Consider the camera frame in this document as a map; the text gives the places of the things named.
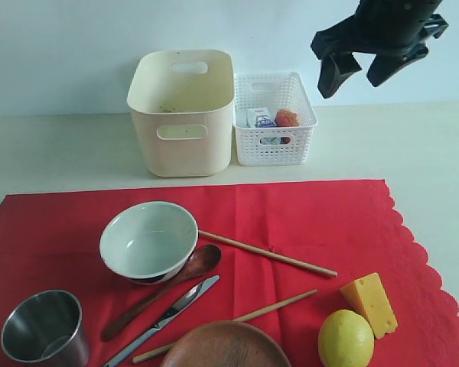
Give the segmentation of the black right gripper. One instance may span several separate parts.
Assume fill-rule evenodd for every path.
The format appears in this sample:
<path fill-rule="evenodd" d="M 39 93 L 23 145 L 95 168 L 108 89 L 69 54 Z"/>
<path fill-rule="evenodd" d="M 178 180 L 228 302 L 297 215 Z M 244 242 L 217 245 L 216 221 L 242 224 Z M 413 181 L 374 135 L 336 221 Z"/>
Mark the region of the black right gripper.
<path fill-rule="evenodd" d="M 317 88 L 331 98 L 353 74 L 362 70 L 352 53 L 376 54 L 366 74 L 380 86 L 406 67 L 401 56 L 430 37 L 439 38 L 448 23 L 435 11 L 441 3 L 425 0 L 361 1 L 350 17 L 318 31 L 311 49 L 321 60 Z"/>

